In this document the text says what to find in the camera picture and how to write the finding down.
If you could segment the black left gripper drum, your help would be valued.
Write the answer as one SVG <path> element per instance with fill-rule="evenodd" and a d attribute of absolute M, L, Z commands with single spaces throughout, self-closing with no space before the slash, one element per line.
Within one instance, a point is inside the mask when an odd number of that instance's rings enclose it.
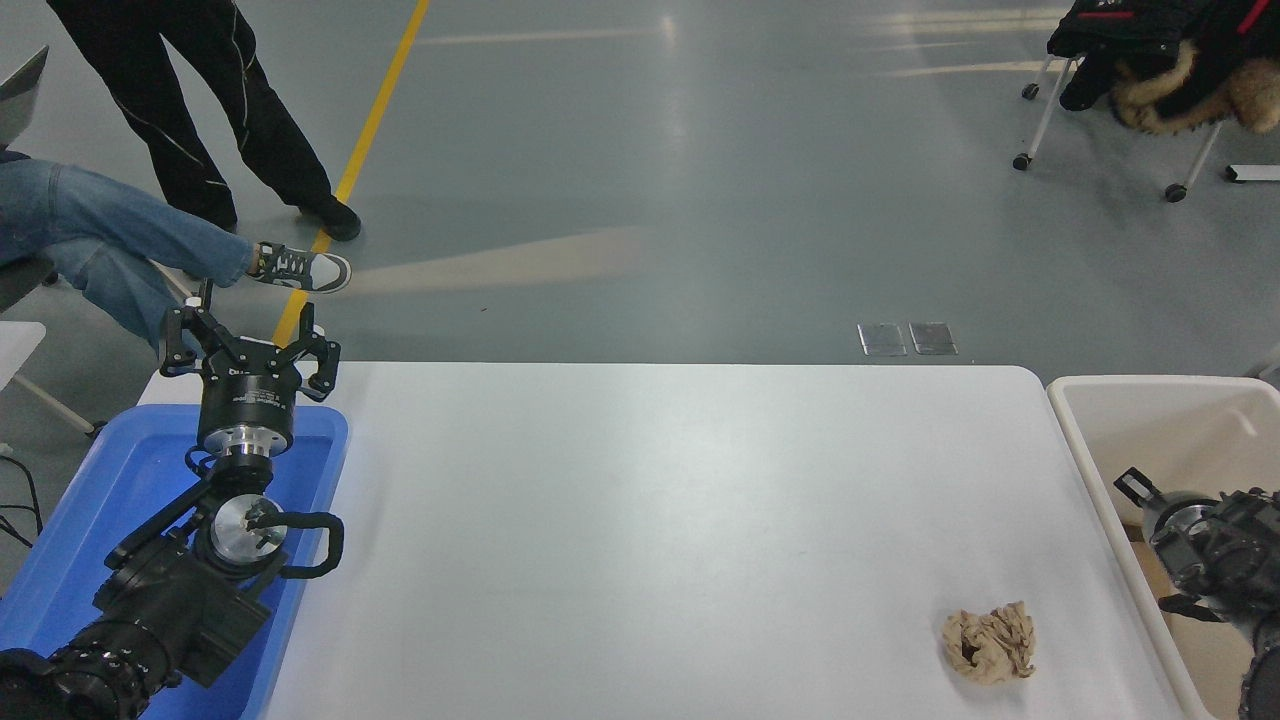
<path fill-rule="evenodd" d="M 238 425 L 293 430 L 302 377 L 292 365 L 270 366 L 275 354 L 273 346 L 259 342 L 236 352 L 227 348 L 205 352 L 200 432 Z"/>

